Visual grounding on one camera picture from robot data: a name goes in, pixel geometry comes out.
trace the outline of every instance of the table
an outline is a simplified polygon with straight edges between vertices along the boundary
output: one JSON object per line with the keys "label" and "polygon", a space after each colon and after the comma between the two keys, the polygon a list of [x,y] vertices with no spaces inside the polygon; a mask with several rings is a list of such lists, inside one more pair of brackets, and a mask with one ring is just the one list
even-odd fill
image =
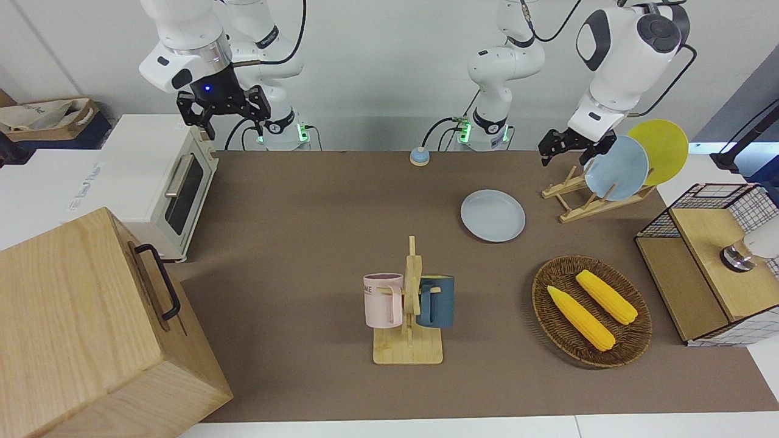
{"label": "table", "polygon": [[[189,250],[170,266],[235,399],[210,422],[422,419],[512,415],[777,410],[745,348],[687,348],[633,236],[659,196],[571,224],[539,192],[576,157],[543,168],[532,152],[221,154]],[[479,242],[459,220],[477,189],[513,195],[527,213],[516,240]],[[439,366],[377,366],[361,276],[402,272],[408,235],[427,274],[456,278],[456,322]],[[596,257],[642,291],[654,337],[638,361],[572,366],[530,304],[555,256]]]}

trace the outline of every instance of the plate rim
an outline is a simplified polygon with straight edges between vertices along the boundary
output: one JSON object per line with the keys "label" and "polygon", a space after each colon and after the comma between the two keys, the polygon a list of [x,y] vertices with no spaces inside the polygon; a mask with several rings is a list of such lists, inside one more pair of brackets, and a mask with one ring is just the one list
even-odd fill
{"label": "plate rim", "polygon": [[[645,149],[643,148],[643,146],[641,146],[641,143],[640,143],[638,140],[636,140],[636,139],[632,138],[631,136],[624,136],[624,135],[622,135],[622,134],[619,134],[619,135],[617,135],[617,137],[618,137],[618,139],[619,139],[619,137],[626,137],[626,138],[630,139],[632,142],[634,142],[635,144],[637,144],[637,145],[638,145],[639,149],[641,150],[641,153],[643,154],[643,157],[646,159],[646,162],[647,162],[647,168],[646,168],[646,169],[644,170],[644,172],[643,172],[643,173],[644,173],[644,176],[643,176],[643,181],[641,182],[641,185],[639,185],[639,188],[638,188],[638,190],[637,190],[637,191],[635,191],[633,194],[631,194],[631,195],[629,195],[629,196],[625,196],[624,198],[619,198],[619,199],[606,199],[607,201],[622,201],[622,200],[626,200],[626,199],[630,198],[631,196],[635,195],[636,193],[638,193],[638,191],[639,191],[639,190],[641,190],[641,187],[643,187],[643,184],[644,184],[644,183],[647,181],[647,176],[649,175],[649,155],[647,154],[647,152],[645,151]],[[597,160],[599,157],[605,157],[605,154],[596,155],[595,157],[592,157],[590,160],[591,160],[591,161],[592,161],[592,160]],[[589,178],[588,178],[588,176],[590,176],[590,175],[591,175],[591,173],[590,173],[590,172],[587,172],[587,173],[585,173],[585,174],[584,174],[584,182],[585,182],[585,183],[587,183],[587,188],[588,188],[588,189],[590,189],[590,191],[591,191],[591,192],[593,192],[593,193],[596,193],[596,192],[595,192],[595,191],[594,191],[594,190],[593,190],[593,189],[590,187],[590,184],[588,183],[588,182],[589,182]]]}
{"label": "plate rim", "polygon": [[[672,175],[670,178],[667,178],[667,179],[665,179],[664,181],[657,182],[657,183],[655,183],[655,184],[653,184],[653,185],[660,185],[660,184],[662,184],[662,183],[664,183],[664,182],[671,181],[671,180],[672,180],[672,179],[673,179],[673,178],[674,178],[676,175],[678,175],[678,174],[679,174],[679,172],[681,172],[681,171],[682,171],[682,169],[684,168],[685,164],[687,163],[687,160],[689,159],[689,137],[687,136],[687,132],[685,132],[685,131],[684,131],[684,129],[682,129],[682,127],[681,127],[681,126],[679,126],[677,123],[673,122],[672,120],[667,120],[666,118],[653,118],[653,119],[651,119],[651,120],[645,120],[644,122],[641,122],[641,123],[639,123],[638,125],[635,125],[635,126],[633,126],[633,127],[632,127],[632,128],[629,130],[629,131],[628,131],[628,133],[627,133],[626,135],[627,135],[628,137],[631,137],[631,138],[633,138],[635,141],[638,141],[638,143],[639,143],[639,144],[641,145],[641,147],[644,149],[644,152],[647,152],[647,148],[644,146],[644,144],[643,144],[643,143],[641,143],[641,142],[640,142],[640,141],[639,141],[637,138],[635,138],[635,137],[631,136],[631,135],[630,135],[630,133],[631,133],[631,132],[633,132],[633,131],[634,131],[636,128],[640,127],[641,125],[649,125],[649,124],[651,124],[651,123],[659,123],[659,122],[660,122],[660,123],[662,123],[662,124],[664,124],[664,125],[670,125],[670,126],[671,126],[671,127],[674,129],[674,130],[676,130],[676,131],[677,131],[677,133],[679,133],[679,132],[680,132],[680,133],[681,133],[681,134],[682,134],[682,135],[685,137],[685,140],[686,140],[686,141],[685,141],[685,145],[684,145],[684,146],[680,145],[680,147],[679,147],[679,150],[680,150],[680,151],[681,151],[681,150],[684,150],[684,151],[686,152],[686,154],[685,154],[685,159],[684,159],[683,161],[681,161],[681,165],[682,165],[682,166],[681,166],[681,167],[679,167],[679,169],[678,169],[678,170],[677,170],[677,171],[676,171],[676,172],[675,172],[675,173],[674,173],[674,174],[673,174],[673,175]],[[651,162],[651,161],[652,161],[652,160],[650,159],[650,157],[649,157],[649,153],[648,153],[648,152],[647,152],[647,159],[648,159],[648,160],[649,160],[649,162],[650,162],[650,163],[649,163],[649,165],[650,165],[650,168],[651,168],[651,165],[652,165],[652,162]]]}
{"label": "plate rim", "polygon": [[[464,210],[464,208],[465,208],[465,203],[466,203],[466,202],[467,202],[469,199],[471,199],[472,197],[474,197],[475,195],[477,195],[477,194],[479,194],[479,193],[483,193],[483,192],[491,193],[491,194],[493,194],[493,195],[495,195],[495,194],[496,194],[497,196],[499,196],[499,197],[502,197],[503,199],[506,199],[506,198],[508,198],[508,199],[510,200],[510,202],[509,202],[509,203],[513,204],[515,207],[519,207],[519,210],[518,210],[518,211],[521,211],[521,212],[522,212],[522,216],[523,216],[523,219],[524,219],[524,220],[523,220],[522,226],[521,226],[521,227],[519,227],[519,230],[518,230],[518,231],[516,232],[516,234],[515,234],[514,236],[512,236],[511,238],[507,238],[507,239],[503,239],[503,240],[494,240],[494,239],[490,239],[490,238],[485,238],[485,237],[482,237],[482,236],[480,236],[480,235],[476,234],[476,232],[475,232],[473,229],[471,229],[471,227],[469,227],[469,226],[468,226],[468,223],[465,221],[465,217],[463,216],[463,210]],[[469,231],[469,232],[470,232],[470,233],[471,233],[471,234],[472,234],[474,237],[476,237],[476,238],[479,238],[479,239],[481,239],[481,240],[483,240],[483,241],[485,241],[485,242],[490,242],[490,243],[504,243],[504,242],[509,242],[509,241],[512,241],[512,240],[514,240],[515,238],[519,237],[519,235],[520,235],[520,234],[522,234],[522,231],[524,231],[525,227],[527,226],[527,213],[525,213],[525,209],[522,207],[522,204],[520,203],[520,201],[516,200],[516,198],[515,198],[515,197],[513,197],[513,196],[511,196],[510,194],[508,194],[508,193],[506,193],[506,192],[503,192],[503,191],[501,191],[501,190],[497,190],[497,189],[479,189],[479,190],[476,190],[475,192],[472,192],[472,193],[470,193],[468,196],[465,196],[465,199],[463,199],[463,202],[460,204],[460,220],[463,222],[463,225],[465,225],[465,228],[466,228],[466,229],[467,229],[467,230],[468,230],[468,231]]]}

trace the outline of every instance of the green indicator light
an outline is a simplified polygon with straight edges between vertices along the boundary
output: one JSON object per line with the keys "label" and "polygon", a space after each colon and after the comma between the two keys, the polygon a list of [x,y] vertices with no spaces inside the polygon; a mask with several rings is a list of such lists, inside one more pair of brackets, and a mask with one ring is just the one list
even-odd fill
{"label": "green indicator light", "polygon": [[471,124],[465,122],[465,128],[460,133],[460,143],[468,143],[470,137],[471,137]]}
{"label": "green indicator light", "polygon": [[303,127],[300,123],[298,123],[298,136],[300,137],[301,143],[305,143],[308,141],[308,130]]}

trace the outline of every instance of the wicker basket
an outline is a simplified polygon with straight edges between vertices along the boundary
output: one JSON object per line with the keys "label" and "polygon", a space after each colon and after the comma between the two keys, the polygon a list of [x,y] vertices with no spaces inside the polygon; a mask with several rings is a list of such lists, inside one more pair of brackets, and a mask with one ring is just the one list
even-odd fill
{"label": "wicker basket", "polygon": [[[638,317],[627,326],[616,322],[579,283],[576,275],[589,270],[612,286],[636,310]],[[552,285],[568,292],[592,313],[617,340],[614,348],[600,352],[562,315],[546,290]],[[549,260],[533,279],[533,308],[541,329],[567,355],[589,366],[611,368],[627,365],[638,359],[649,347],[652,320],[641,294],[627,278],[606,263],[586,256],[563,256]]]}

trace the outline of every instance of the wooden shelf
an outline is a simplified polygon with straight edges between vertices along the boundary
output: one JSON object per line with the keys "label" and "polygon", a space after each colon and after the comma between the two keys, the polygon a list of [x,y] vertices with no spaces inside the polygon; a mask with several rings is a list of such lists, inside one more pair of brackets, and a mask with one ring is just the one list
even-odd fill
{"label": "wooden shelf", "polygon": [[728,320],[779,304],[779,281],[768,266],[760,264],[750,272],[737,273],[722,264],[722,248],[744,237],[730,211],[671,209],[671,216]]}
{"label": "wooden shelf", "polygon": [[683,341],[728,324],[682,238],[637,238],[636,243]]}

